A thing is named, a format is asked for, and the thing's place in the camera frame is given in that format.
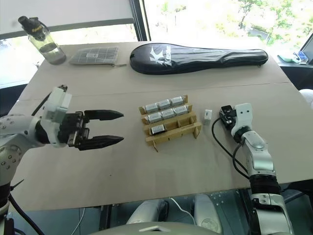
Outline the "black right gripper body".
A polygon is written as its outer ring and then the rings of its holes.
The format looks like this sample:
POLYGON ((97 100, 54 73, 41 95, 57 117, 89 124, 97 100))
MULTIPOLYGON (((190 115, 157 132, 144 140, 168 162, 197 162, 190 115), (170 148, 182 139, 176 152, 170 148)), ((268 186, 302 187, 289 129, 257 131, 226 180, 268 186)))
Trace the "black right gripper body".
POLYGON ((226 129, 232 129, 235 125, 235 117, 232 116, 233 108, 231 105, 222 106, 219 111, 219 116, 226 129))

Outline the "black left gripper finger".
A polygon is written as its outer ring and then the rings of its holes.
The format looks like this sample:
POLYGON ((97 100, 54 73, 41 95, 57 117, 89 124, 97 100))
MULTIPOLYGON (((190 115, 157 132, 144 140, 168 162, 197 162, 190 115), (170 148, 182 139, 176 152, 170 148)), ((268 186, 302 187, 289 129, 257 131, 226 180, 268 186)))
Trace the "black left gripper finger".
POLYGON ((79 150, 92 150, 92 149, 100 149, 105 148, 114 144, 117 144, 124 140, 123 137, 119 136, 96 136, 91 139, 83 139, 76 144, 76 148, 79 150))
POLYGON ((113 120, 123 117, 124 114, 114 110, 86 110, 84 112, 84 121, 90 120, 113 120))

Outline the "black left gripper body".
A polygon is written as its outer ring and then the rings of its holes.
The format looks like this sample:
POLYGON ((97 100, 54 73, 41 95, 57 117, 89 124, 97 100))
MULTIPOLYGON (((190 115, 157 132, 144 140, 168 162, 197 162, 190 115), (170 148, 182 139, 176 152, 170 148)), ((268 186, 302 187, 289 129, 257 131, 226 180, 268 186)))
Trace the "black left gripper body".
POLYGON ((86 127, 88 122, 82 111, 66 114, 60 124, 59 142, 69 147, 90 148, 88 146, 89 128, 86 127))

